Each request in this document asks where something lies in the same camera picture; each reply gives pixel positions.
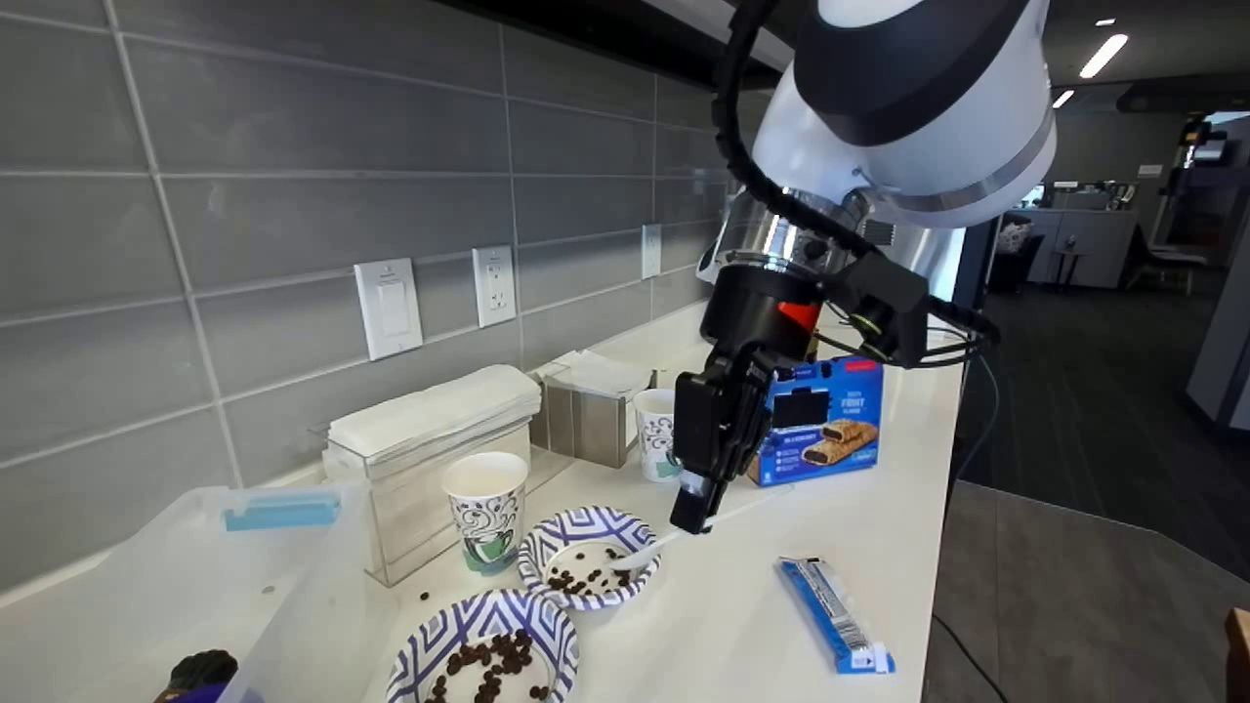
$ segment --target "desk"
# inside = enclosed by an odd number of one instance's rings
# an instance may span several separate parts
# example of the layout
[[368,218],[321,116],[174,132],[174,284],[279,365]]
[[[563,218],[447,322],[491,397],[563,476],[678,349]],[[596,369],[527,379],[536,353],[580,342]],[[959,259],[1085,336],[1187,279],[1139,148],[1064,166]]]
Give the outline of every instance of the desk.
[[[701,308],[665,317],[597,353],[636,353],[665,379],[704,365]],[[687,703],[687,698],[924,698],[939,543],[962,371],[889,371],[883,444],[870,472],[792,489],[739,481],[704,539],[678,539],[659,580],[616,614],[580,614],[580,703]],[[603,468],[536,450],[523,524],[573,506],[616,506],[667,530],[671,483],[643,481],[636,465]],[[788,601],[779,560],[821,555],[851,595],[855,616],[899,658],[899,676],[838,676]],[[519,580],[469,576],[460,552],[438,555],[394,590],[398,616],[382,653],[442,604]]]
[[1083,254],[1064,246],[1064,252],[1050,252],[1054,254],[1054,284],[1072,291],[1072,279],[1077,275],[1083,265]]
[[1076,210],[1076,207],[1042,207],[1042,210],[1015,210],[1033,218],[1033,232],[1049,236],[1042,252],[1076,252],[1083,265],[1064,275],[1064,259],[1037,259],[1027,280],[1037,284],[1083,284],[1083,291],[1120,291],[1120,275],[1133,246],[1133,210]]

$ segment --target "wall outlet cover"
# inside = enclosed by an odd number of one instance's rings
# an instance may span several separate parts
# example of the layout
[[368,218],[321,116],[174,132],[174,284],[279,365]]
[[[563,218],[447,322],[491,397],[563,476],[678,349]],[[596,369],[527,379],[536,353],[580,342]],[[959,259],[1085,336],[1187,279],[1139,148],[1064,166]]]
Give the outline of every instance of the wall outlet cover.
[[515,317],[511,252],[472,252],[478,325],[501,325]]
[[359,262],[355,300],[365,317],[368,361],[421,349],[421,312],[411,259]]

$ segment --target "gray tile wall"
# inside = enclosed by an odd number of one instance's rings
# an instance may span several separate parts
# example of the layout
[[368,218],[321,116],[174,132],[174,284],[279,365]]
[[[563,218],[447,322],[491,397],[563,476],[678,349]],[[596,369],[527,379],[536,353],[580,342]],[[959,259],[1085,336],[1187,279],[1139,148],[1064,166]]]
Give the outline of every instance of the gray tile wall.
[[[704,92],[421,0],[0,0],[0,95],[0,590],[335,413],[701,300],[727,192]],[[478,327],[472,246],[515,252],[515,322]],[[382,365],[372,259],[425,327]]]

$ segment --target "blue box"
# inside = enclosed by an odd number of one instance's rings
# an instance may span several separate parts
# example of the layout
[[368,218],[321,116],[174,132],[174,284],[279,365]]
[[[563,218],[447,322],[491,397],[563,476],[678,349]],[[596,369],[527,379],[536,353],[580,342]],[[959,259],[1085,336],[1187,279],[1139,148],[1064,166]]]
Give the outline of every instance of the blue box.
[[774,430],[757,450],[753,483],[865,472],[879,452],[883,365],[850,355],[779,371],[766,405]]

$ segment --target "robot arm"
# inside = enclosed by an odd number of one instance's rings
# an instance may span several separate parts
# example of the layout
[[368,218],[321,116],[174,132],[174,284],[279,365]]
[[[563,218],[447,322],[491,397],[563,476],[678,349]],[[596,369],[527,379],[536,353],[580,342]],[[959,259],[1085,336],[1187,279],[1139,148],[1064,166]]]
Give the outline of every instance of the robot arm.
[[771,379],[808,355],[826,300],[850,312],[868,355],[903,369],[926,361],[929,312],[991,327],[934,300],[919,275],[838,217],[861,200],[879,222],[989,222],[1054,155],[1038,46],[1049,0],[821,0],[745,153],[735,95],[774,3],[739,3],[721,76],[721,148],[766,210],[725,227],[735,244],[721,244],[701,327],[710,355],[678,383],[671,457],[685,483],[671,524],[685,530],[708,530],[725,489],[752,465],[771,425]]

